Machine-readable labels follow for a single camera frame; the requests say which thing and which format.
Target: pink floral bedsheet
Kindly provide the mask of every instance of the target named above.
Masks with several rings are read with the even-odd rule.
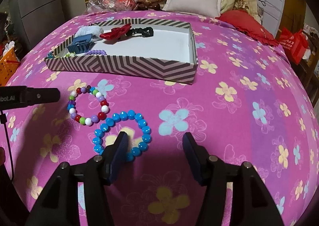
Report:
[[[121,18],[190,22],[199,61],[194,84],[47,69],[44,57],[81,26]],[[30,51],[8,85],[57,87],[61,92],[58,103],[6,111],[14,185],[29,209],[59,163],[82,163],[95,155],[92,138],[100,124],[80,126],[66,110],[70,92],[86,85],[103,93],[110,114],[133,109],[143,114],[152,130],[149,150],[125,164],[119,179],[106,190],[117,226],[195,224],[205,188],[193,180],[183,153],[186,131],[225,162],[251,161],[285,225],[295,223],[317,188],[318,124],[281,46],[263,46],[215,19],[139,11],[75,17]],[[77,98],[77,110],[91,116],[100,105],[85,94]],[[3,126],[0,130],[4,136]],[[103,144],[112,144],[119,131],[128,133],[130,147],[141,141],[136,122],[125,121],[106,134]],[[4,137],[0,143],[7,151]],[[9,161],[6,166],[10,171]],[[223,225],[229,224],[231,195],[229,185]],[[86,225],[81,184],[79,212]]]

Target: multicolored beaded bracelet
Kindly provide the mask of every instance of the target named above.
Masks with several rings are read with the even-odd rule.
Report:
[[[98,99],[101,105],[101,112],[99,112],[98,115],[92,115],[91,117],[84,118],[76,113],[75,98],[82,93],[91,93]],[[69,96],[67,110],[71,114],[71,118],[73,120],[76,120],[78,123],[82,125],[91,126],[93,123],[98,123],[100,120],[104,120],[106,118],[106,113],[109,111],[109,108],[108,103],[105,100],[103,94],[99,92],[95,87],[91,87],[90,85],[88,85],[87,87],[78,87],[76,91],[71,92],[71,95]]]
[[[138,127],[142,129],[143,136],[142,140],[138,147],[133,147],[130,152],[126,154],[126,161],[130,162],[134,160],[134,157],[138,157],[142,152],[148,150],[148,143],[152,141],[151,138],[151,128],[147,125],[147,122],[143,119],[143,116],[140,113],[135,113],[133,110],[128,111],[127,113],[122,111],[120,114],[114,113],[112,118],[107,118],[105,123],[101,124],[100,129],[94,131],[95,138],[92,142],[95,144],[94,151],[98,154],[102,154],[104,149],[102,147],[104,133],[107,132],[110,127],[114,126],[115,123],[120,121],[135,120],[138,123]]]

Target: red plastic bag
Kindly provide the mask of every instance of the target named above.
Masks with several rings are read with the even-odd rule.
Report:
[[[302,34],[302,30],[292,34],[284,27],[278,41],[284,48],[287,58],[298,65],[308,48],[308,42]]]

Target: orange plastic basket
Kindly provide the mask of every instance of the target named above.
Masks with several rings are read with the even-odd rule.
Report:
[[[19,67],[19,63],[9,63],[8,60],[18,61],[14,48],[9,50],[0,60],[0,86],[5,86]]]

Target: box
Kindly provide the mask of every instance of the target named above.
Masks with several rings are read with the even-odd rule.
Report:
[[[152,27],[154,36],[144,38],[140,34],[119,41],[98,41],[92,50],[105,50],[107,55],[78,54],[63,57],[73,36],[68,37],[53,52],[59,58],[44,61],[52,71],[82,71],[112,73],[161,79],[192,84],[198,66],[195,38],[190,23],[165,19],[120,19],[95,23],[108,32],[124,24],[136,27]]]

